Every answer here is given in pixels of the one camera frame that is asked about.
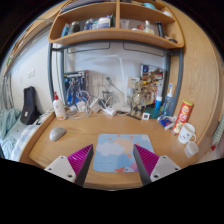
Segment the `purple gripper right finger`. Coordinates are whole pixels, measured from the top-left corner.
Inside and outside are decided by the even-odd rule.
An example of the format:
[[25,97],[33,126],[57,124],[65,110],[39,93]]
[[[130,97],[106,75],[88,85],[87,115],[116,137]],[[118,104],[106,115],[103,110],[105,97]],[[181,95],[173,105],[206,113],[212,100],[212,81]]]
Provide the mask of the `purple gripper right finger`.
[[157,156],[138,145],[134,145],[133,155],[143,185],[147,185],[180,170],[180,167],[168,156]]

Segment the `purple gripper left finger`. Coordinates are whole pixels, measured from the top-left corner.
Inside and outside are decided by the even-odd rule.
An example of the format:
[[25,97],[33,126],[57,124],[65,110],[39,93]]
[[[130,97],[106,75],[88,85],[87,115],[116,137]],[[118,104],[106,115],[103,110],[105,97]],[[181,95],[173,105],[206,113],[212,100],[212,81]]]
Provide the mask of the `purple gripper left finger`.
[[88,145],[73,154],[59,156],[45,171],[83,186],[93,157],[93,145]]

